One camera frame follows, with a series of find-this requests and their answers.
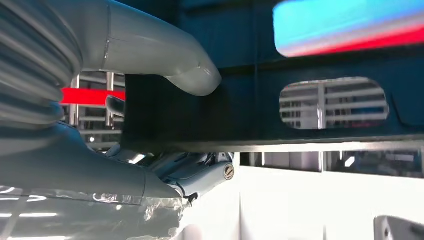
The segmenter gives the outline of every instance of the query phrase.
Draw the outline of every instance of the dark blue panel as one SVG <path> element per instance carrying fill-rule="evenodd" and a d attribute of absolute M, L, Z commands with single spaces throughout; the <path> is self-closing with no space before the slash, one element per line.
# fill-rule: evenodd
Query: dark blue panel
<path fill-rule="evenodd" d="M 283 57 L 277 51 L 274 41 L 274 3 L 255 5 L 258 39 L 258 62 L 266 63 Z"/>
<path fill-rule="evenodd" d="M 155 16 L 167 23 L 177 24 L 178 0 L 118 0 L 118 2 Z"/>
<path fill-rule="evenodd" d="M 252 10 L 224 9 L 203 14 L 182 14 L 179 27 L 193 35 L 218 68 L 254 62 Z"/>
<path fill-rule="evenodd" d="M 264 139 L 320 139 L 354 136 L 390 136 L 413 134 L 424 130 L 424 57 L 331 64 L 309 68 L 285 69 L 259 74 L 260 124 Z M 301 81 L 328 80 L 344 77 L 367 77 L 376 81 L 386 93 L 390 114 L 383 125 L 364 129 L 344 128 L 298 130 L 282 123 L 279 113 L 280 92 L 289 84 Z"/>
<path fill-rule="evenodd" d="M 182 0 L 181 6 L 185 9 L 188 9 L 188 8 L 201 7 L 205 5 L 223 4 L 223 3 L 229 3 L 229 2 L 234 2 L 234 0 Z"/>

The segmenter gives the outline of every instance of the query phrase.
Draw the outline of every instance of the oval cutout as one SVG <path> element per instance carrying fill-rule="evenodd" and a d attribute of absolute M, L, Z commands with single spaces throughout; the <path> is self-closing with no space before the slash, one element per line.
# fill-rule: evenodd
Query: oval cutout
<path fill-rule="evenodd" d="M 280 93 L 279 112 L 295 129 L 366 128 L 381 125 L 389 105 L 375 81 L 346 77 L 288 85 Z"/>

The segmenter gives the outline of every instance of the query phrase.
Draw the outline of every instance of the metal bar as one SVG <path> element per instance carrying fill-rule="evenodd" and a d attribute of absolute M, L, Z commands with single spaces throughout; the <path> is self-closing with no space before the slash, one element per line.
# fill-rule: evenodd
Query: metal bar
<path fill-rule="evenodd" d="M 70 104 L 60 104 L 62 107 L 69 107 Z M 79 104 L 80 108 L 93 108 L 93 109 L 106 109 L 106 106 L 104 105 L 88 105 L 88 104 Z"/>
<path fill-rule="evenodd" d="M 106 73 L 106 88 L 108 91 L 113 91 L 115 86 L 115 74 L 113 72 Z M 106 126 L 114 126 L 114 114 L 106 108 Z"/>
<path fill-rule="evenodd" d="M 82 116 L 79 118 L 81 122 L 105 122 L 106 117 L 102 116 Z M 124 122 L 124 119 L 122 117 L 115 117 L 113 119 L 114 122 L 122 123 Z"/>
<path fill-rule="evenodd" d="M 326 106 L 327 110 L 336 109 L 360 109 L 360 108 L 378 108 L 387 107 L 386 101 L 364 101 L 364 102 L 352 102 L 352 103 L 341 103 L 341 104 L 330 104 Z"/>
<path fill-rule="evenodd" d="M 382 88 L 372 88 L 372 89 L 366 89 L 366 90 L 327 93 L 325 97 L 327 99 L 337 99 L 337 98 L 360 97 L 360 96 L 370 96 L 370 95 L 380 95 L 380 94 L 384 94 L 384 90 Z"/>
<path fill-rule="evenodd" d="M 326 87 L 337 87 L 337 86 L 347 86 L 355 84 L 368 84 L 371 81 L 366 77 L 344 77 L 336 80 L 330 80 L 325 82 Z"/>
<path fill-rule="evenodd" d="M 72 79 L 70 87 L 74 89 L 80 88 L 80 75 Z M 80 124 L 80 106 L 78 104 L 69 105 L 69 124 L 75 127 Z"/>
<path fill-rule="evenodd" d="M 81 135 L 114 135 L 121 134 L 121 130 L 80 130 Z"/>
<path fill-rule="evenodd" d="M 106 109 L 106 106 L 104 105 L 87 105 L 87 104 L 80 104 L 80 108 L 93 108 L 93 109 Z"/>
<path fill-rule="evenodd" d="M 81 81 L 85 81 L 85 82 L 98 83 L 98 84 L 107 84 L 107 80 L 105 78 L 98 77 L 98 76 L 81 75 L 80 76 L 80 79 L 81 79 Z M 114 85 L 115 86 L 118 86 L 118 87 L 125 88 L 125 82 L 114 81 Z"/>
<path fill-rule="evenodd" d="M 340 115 L 327 116 L 327 121 L 366 121 L 366 120 L 385 120 L 387 113 L 380 114 L 356 114 L 356 115 Z"/>
<path fill-rule="evenodd" d="M 301 122 L 301 121 L 317 121 L 316 117 L 284 117 L 282 121 L 284 123 L 290 122 Z"/>
<path fill-rule="evenodd" d="M 326 86 L 320 84 L 318 86 L 318 129 L 326 129 Z"/>
<path fill-rule="evenodd" d="M 279 102 L 296 102 L 296 101 L 307 101 L 307 100 L 317 100 L 317 95 L 309 95 L 309 96 L 292 96 L 292 97 L 280 97 Z"/>
<path fill-rule="evenodd" d="M 327 120 L 326 120 L 326 86 L 324 84 L 318 85 L 318 129 L 326 129 L 327 128 Z M 327 161 L 326 154 L 323 151 L 318 153 L 318 170 L 322 173 L 326 170 Z"/>
<path fill-rule="evenodd" d="M 395 140 L 395 141 L 349 141 L 348 139 L 326 139 L 322 143 L 287 143 L 274 145 L 219 145 L 211 142 L 197 142 L 192 147 L 181 145 L 186 152 L 240 152 L 240 153 L 306 153 L 306 152 L 347 152 L 347 151 L 386 151 L 386 150 L 419 150 L 424 146 L 424 140 Z"/>
<path fill-rule="evenodd" d="M 299 85 L 288 85 L 284 88 L 283 92 L 292 92 L 292 91 L 301 91 L 301 90 L 310 90 L 310 89 L 317 89 L 318 84 L 312 83 L 312 84 L 299 84 Z"/>
<path fill-rule="evenodd" d="M 289 113 L 289 112 L 302 112 L 302 111 L 316 111 L 318 108 L 316 106 L 301 106 L 301 107 L 282 107 L 279 109 L 280 113 Z"/>
<path fill-rule="evenodd" d="M 92 149 L 107 149 L 117 145 L 117 142 L 91 142 L 87 145 Z"/>

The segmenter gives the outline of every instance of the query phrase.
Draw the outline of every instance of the clear plastic wrap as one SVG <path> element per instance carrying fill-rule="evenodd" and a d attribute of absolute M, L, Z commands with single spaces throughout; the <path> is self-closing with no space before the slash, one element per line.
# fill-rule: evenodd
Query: clear plastic wrap
<path fill-rule="evenodd" d="M 171 240 L 190 206 L 183 198 L 0 186 L 0 214 L 20 216 L 8 238 Z"/>

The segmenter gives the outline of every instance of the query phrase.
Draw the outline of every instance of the metal frame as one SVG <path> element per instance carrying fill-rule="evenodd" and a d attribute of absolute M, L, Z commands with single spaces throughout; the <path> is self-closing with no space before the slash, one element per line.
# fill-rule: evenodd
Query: metal frame
<path fill-rule="evenodd" d="M 80 88 L 81 81 L 86 81 L 90 83 L 105 84 L 108 91 L 114 91 L 115 86 L 125 87 L 125 83 L 115 81 L 115 76 L 124 76 L 120 73 L 106 72 L 106 78 L 102 78 L 96 75 L 87 75 L 87 73 L 82 72 L 78 77 L 76 77 L 71 84 L 71 88 Z M 114 123 L 124 122 L 124 118 L 114 116 L 105 106 L 98 105 L 84 105 L 84 104 L 62 104 L 62 106 L 69 107 L 69 124 L 76 127 L 79 130 L 79 133 L 84 136 L 94 136 L 94 135 L 120 135 L 121 130 L 115 129 Z M 95 108 L 95 109 L 105 109 L 106 117 L 97 117 L 97 116 L 85 116 L 84 111 L 80 113 L 80 108 Z M 101 129 L 101 130 L 88 130 L 83 129 L 84 125 L 82 122 L 105 122 L 107 127 L 111 129 Z M 87 142 L 87 145 L 94 149 L 107 149 L 116 145 L 117 142 Z"/>

